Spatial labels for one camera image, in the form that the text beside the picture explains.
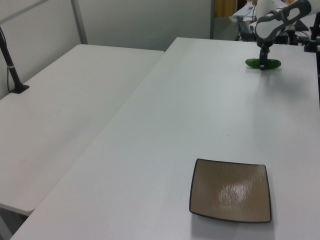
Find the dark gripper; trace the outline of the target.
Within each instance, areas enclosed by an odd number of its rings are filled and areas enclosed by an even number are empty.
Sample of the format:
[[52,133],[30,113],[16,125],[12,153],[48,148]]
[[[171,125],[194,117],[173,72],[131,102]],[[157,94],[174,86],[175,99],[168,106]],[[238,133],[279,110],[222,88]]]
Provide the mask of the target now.
[[259,69],[265,70],[266,61],[268,60],[268,54],[270,52],[270,47],[273,45],[273,41],[267,41],[257,37],[256,44],[261,49],[261,52],[259,53]]

